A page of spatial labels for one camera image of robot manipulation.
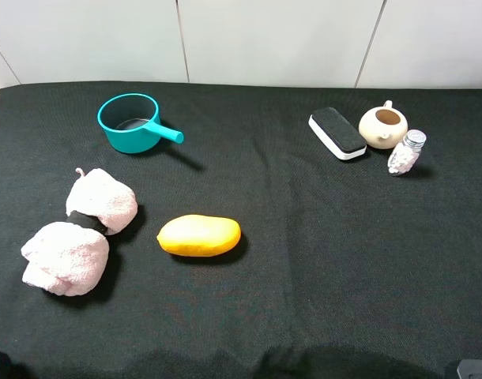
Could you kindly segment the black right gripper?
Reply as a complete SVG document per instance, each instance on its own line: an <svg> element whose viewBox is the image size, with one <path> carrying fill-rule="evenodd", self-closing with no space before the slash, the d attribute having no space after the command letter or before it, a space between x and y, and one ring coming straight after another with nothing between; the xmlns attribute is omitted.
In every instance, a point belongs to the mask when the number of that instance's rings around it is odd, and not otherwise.
<svg viewBox="0 0 482 379"><path fill-rule="evenodd" d="M482 362L460 362L457 375L460 379L482 379Z"/></svg>

